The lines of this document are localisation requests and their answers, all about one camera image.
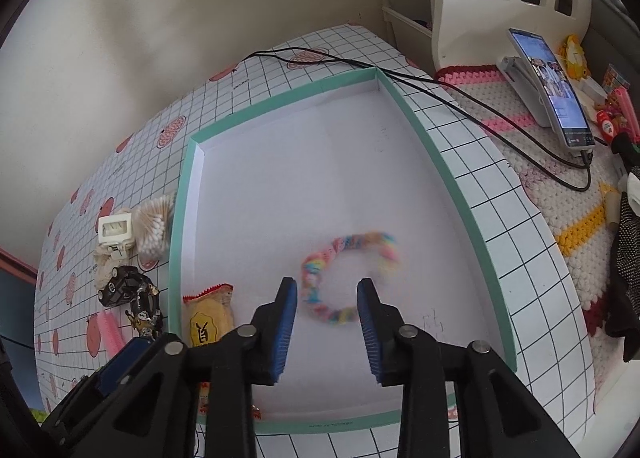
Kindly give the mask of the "pink hair roller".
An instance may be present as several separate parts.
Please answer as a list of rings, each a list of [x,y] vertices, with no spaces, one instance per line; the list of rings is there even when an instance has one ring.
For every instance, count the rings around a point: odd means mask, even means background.
[[[106,354],[109,358],[113,358],[125,346],[118,323],[114,315],[109,311],[99,312],[98,316],[96,316],[96,321],[98,322],[101,342],[104,345]]]

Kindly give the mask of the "black toy car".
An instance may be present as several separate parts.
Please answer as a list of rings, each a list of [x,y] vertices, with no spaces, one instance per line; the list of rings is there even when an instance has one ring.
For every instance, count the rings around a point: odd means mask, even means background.
[[[104,308],[114,308],[134,300],[139,291],[145,291],[151,284],[149,278],[136,266],[114,267],[111,278],[98,291],[98,300]]]

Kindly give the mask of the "rice cracker snack packet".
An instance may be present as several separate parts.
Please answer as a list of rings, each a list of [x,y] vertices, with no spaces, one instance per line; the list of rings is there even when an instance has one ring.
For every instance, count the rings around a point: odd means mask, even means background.
[[[234,328],[233,286],[222,282],[182,297],[192,348],[218,342]]]

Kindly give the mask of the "cream lace cloth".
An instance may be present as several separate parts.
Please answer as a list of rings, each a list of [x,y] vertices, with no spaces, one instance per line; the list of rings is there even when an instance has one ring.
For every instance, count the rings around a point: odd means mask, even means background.
[[[120,256],[119,253],[111,252],[106,247],[97,246],[93,251],[93,259],[93,285],[96,290],[103,290],[112,278],[113,270],[129,264],[130,254],[125,252]]]

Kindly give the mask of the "cream plastic hair clip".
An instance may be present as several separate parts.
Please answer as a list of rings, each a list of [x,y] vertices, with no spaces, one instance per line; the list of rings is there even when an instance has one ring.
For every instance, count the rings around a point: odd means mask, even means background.
[[[127,259],[134,246],[132,214],[124,212],[99,218],[98,246],[115,260]]]

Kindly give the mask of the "cotton swab bundle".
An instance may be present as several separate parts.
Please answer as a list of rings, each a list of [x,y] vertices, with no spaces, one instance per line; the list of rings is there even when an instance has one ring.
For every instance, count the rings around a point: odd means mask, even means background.
[[[132,210],[132,229],[138,255],[159,260],[168,251],[176,194],[145,200]]]

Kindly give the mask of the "pastel braided hair scrunchie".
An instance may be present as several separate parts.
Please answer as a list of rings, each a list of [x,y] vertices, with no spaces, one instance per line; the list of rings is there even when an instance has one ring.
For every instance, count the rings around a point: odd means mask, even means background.
[[[391,234],[369,232],[333,239],[300,266],[300,296],[306,311],[328,325],[356,322],[361,275],[386,284],[399,261],[397,241]]]

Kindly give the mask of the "black gold action figure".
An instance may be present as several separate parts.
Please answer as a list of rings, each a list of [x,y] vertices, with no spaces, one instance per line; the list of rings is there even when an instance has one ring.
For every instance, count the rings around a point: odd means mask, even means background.
[[[154,285],[140,287],[125,312],[131,328],[139,337],[157,339],[163,331],[163,313],[160,309],[160,290]]]

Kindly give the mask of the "black dotted cloth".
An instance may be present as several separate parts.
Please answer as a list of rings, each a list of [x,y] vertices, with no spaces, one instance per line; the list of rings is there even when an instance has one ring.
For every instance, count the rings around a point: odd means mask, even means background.
[[[623,361],[639,357],[639,217],[626,192],[620,197],[618,224],[611,253],[605,332],[624,340]]]

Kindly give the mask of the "pomegranate print bed sheet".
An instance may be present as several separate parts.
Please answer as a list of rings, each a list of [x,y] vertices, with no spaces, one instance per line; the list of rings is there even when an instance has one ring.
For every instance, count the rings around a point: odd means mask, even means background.
[[[173,192],[192,134],[250,105],[345,71],[351,60],[411,74],[399,93],[427,132],[487,247],[509,312],[516,373],[572,442],[593,423],[593,361],[570,271],[514,166],[490,137],[452,109],[452,98],[413,56],[361,26],[300,36],[278,58],[254,57],[215,74],[130,135],[84,181],[49,226],[35,298],[37,380],[53,408],[106,361],[96,331],[96,221]]]

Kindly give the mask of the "crocheted white mat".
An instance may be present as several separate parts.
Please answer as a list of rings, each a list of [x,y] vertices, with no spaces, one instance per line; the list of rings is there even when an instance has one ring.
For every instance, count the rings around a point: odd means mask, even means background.
[[[605,198],[618,181],[610,150],[597,146],[588,171],[562,163],[570,155],[551,130],[538,126],[494,65],[444,68],[435,79],[446,83],[461,108],[510,142],[495,144],[548,223],[567,264],[589,334],[594,381],[601,389],[623,354],[623,341],[604,331],[614,238],[605,225]]]

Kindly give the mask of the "teal white shallow box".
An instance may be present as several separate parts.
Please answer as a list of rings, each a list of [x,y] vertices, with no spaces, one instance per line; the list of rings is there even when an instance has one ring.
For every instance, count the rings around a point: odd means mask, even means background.
[[[427,132],[390,80],[366,69],[303,85],[195,133],[169,252],[168,320],[226,282],[235,321],[333,239],[384,232],[400,261],[381,300],[436,340],[485,340],[509,366],[509,314],[480,230]]]

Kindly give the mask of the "smartphone on stand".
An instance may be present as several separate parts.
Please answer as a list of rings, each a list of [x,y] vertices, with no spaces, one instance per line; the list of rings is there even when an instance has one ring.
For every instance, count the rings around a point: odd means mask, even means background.
[[[508,36],[516,51],[516,55],[511,57],[524,60],[526,71],[541,92],[551,123],[550,130],[568,152],[591,152],[596,141],[585,111],[550,46],[542,36],[525,30],[509,28]]]

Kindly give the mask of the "red small bottle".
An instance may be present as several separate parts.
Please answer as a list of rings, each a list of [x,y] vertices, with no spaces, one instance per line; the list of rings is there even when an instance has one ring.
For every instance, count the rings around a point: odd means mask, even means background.
[[[600,109],[596,113],[596,119],[602,140],[611,145],[618,133],[612,116],[606,110]]]

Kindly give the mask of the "white phone stand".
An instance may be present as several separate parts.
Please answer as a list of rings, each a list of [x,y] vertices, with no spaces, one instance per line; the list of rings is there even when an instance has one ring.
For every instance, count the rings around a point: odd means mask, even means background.
[[[524,60],[506,56],[498,62],[498,69],[522,100],[538,126],[550,129],[551,123],[544,99],[534,83],[534,78],[526,71]]]

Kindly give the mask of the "yellow cartoon toy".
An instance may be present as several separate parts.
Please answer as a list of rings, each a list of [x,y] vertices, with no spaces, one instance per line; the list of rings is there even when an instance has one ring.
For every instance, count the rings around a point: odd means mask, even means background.
[[[576,34],[570,34],[562,41],[558,55],[571,79],[578,81],[590,76],[586,55]]]

